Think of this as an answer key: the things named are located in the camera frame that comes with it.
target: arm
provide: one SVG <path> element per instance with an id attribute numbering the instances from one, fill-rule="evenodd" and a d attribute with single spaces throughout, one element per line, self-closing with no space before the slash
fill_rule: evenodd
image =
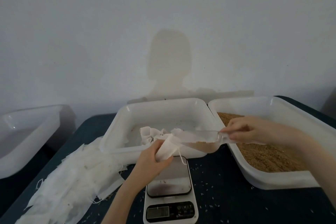
<path id="1" fill-rule="evenodd" d="M 141 152 L 133 171 L 121 185 L 101 224 L 126 223 L 129 209 L 136 195 L 170 165 L 173 156 L 162 162 L 155 161 L 155 154 L 163 142 L 164 140 L 156 140 L 149 148 Z"/>
<path id="2" fill-rule="evenodd" d="M 312 137 L 297 128 L 250 116 L 232 119 L 221 131 L 241 143 L 257 141 L 295 150 L 336 208 L 336 161 Z"/>

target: transparent scoop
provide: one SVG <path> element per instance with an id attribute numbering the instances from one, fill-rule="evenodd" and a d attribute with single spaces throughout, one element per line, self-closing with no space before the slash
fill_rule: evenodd
<path id="1" fill-rule="evenodd" d="M 181 140 L 181 144 L 203 151 L 205 153 L 213 153 L 225 143 L 237 143 L 229 139 L 227 133 L 219 131 L 176 131 L 173 135 Z"/>

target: metal weighing plate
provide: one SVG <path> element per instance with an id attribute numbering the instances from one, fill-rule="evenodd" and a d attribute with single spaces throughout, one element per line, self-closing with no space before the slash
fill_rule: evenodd
<path id="1" fill-rule="evenodd" d="M 190 191 L 188 166 L 182 163 L 180 156 L 174 157 L 171 165 L 147 185 L 147 195 L 152 198 L 186 195 Z"/>

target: wall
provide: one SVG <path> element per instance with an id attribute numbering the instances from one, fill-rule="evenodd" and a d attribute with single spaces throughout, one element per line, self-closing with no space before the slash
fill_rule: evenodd
<path id="1" fill-rule="evenodd" d="M 0 0 L 0 113 L 335 88 L 336 0 Z"/>

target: dark tablecloth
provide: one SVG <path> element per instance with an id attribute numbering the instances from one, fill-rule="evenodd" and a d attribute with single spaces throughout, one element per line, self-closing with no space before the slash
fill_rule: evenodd
<path id="1" fill-rule="evenodd" d="M 299 104 L 301 109 L 311 113 L 311 108 Z M 326 118 L 327 123 L 336 128 L 335 120 L 319 112 L 315 113 L 315 110 L 313 112 L 312 115 L 321 120 Z M 114 117 L 115 114 L 107 114 L 86 120 L 3 215 L 0 224 L 15 223 L 36 191 L 38 180 L 45 179 L 63 158 L 81 144 L 88 144 L 103 136 Z M 254 188 L 241 174 L 226 145 L 222 145 L 213 154 L 188 161 L 199 208 L 198 223 L 336 223 L 336 212 L 321 188 Z M 128 170 L 122 173 L 123 178 L 128 177 L 133 167 L 134 165 L 128 166 Z M 91 205 L 79 223 L 99 224 L 115 193 L 110 199 Z M 144 195 L 143 189 L 135 198 L 127 223 L 142 223 Z"/>

